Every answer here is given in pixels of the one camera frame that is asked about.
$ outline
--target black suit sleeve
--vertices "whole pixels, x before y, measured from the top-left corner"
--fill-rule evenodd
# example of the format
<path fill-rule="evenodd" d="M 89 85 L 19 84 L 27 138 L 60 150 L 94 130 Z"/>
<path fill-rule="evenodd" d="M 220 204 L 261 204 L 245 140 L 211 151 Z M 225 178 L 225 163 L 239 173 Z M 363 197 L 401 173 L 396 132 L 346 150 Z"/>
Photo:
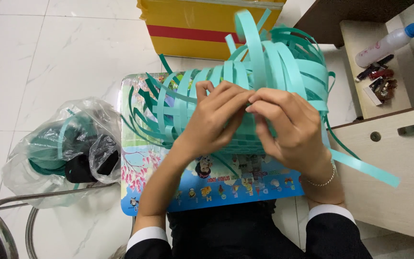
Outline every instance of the black suit sleeve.
<path fill-rule="evenodd" d="M 322 213 L 308 222 L 305 255 L 317 259 L 372 258 L 353 221 L 336 213 Z"/>
<path fill-rule="evenodd" d="M 127 250 L 124 259 L 171 259 L 172 251 L 167 241 L 150 238 L 142 240 Z"/>

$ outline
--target yellow box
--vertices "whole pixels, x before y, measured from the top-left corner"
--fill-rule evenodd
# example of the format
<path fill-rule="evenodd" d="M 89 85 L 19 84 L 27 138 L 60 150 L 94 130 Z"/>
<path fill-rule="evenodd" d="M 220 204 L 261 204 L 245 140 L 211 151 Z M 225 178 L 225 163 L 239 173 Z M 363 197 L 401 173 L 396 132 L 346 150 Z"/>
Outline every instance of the yellow box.
<path fill-rule="evenodd" d="M 192 1 L 138 0 L 140 19 L 146 22 L 158 54 L 201 59 L 227 60 L 230 56 L 225 37 L 235 33 L 234 14 L 247 9 L 257 23 L 266 9 L 271 14 L 263 25 L 270 30 L 276 23 L 285 0 L 272 1 Z"/>

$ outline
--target plastic bag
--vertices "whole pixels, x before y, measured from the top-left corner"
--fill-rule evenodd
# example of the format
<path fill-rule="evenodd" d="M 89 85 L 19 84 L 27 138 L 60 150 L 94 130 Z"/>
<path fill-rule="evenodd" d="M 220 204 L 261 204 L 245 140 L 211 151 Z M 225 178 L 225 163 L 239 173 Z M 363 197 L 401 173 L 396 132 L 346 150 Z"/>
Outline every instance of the plastic bag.
<path fill-rule="evenodd" d="M 25 195 L 119 182 L 120 135 L 121 118 L 110 104 L 94 97 L 67 101 L 15 146 L 2 169 L 3 183 L 16 195 Z M 76 176 L 70 165 L 87 176 L 70 182 Z M 70 206 L 89 192 L 26 202 L 39 209 Z"/>

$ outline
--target wooden cabinet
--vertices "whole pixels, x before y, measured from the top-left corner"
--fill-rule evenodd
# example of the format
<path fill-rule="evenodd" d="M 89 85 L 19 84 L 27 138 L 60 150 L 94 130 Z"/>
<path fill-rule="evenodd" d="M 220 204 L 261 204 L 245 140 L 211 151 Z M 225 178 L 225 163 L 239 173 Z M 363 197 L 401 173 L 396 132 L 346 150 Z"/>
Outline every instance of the wooden cabinet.
<path fill-rule="evenodd" d="M 398 128 L 414 125 L 414 111 L 334 129 L 336 136 L 363 161 L 401 178 L 393 188 L 366 174 L 337 163 L 346 203 L 355 219 L 414 236 L 414 133 Z M 372 132 L 381 140 L 374 142 Z M 345 152 L 331 137 L 333 149 Z"/>

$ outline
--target red object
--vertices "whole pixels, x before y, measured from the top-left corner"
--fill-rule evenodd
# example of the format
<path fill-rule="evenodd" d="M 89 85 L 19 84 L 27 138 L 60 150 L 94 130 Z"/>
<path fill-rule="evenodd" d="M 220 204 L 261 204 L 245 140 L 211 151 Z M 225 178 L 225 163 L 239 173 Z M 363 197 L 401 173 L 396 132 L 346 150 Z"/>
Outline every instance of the red object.
<path fill-rule="evenodd" d="M 384 70 L 380 70 L 380 71 L 375 71 L 375 72 L 371 72 L 368 77 L 371 80 L 377 79 L 378 77 L 383 77 L 383 78 L 391 78 L 394 76 L 394 70 L 392 69 L 384 69 Z"/>
<path fill-rule="evenodd" d="M 197 41 L 226 42 L 224 39 L 228 34 L 233 36 L 234 43 L 241 43 L 234 32 L 214 31 L 205 29 L 186 29 L 159 25 L 146 25 L 150 36 L 167 37 Z"/>

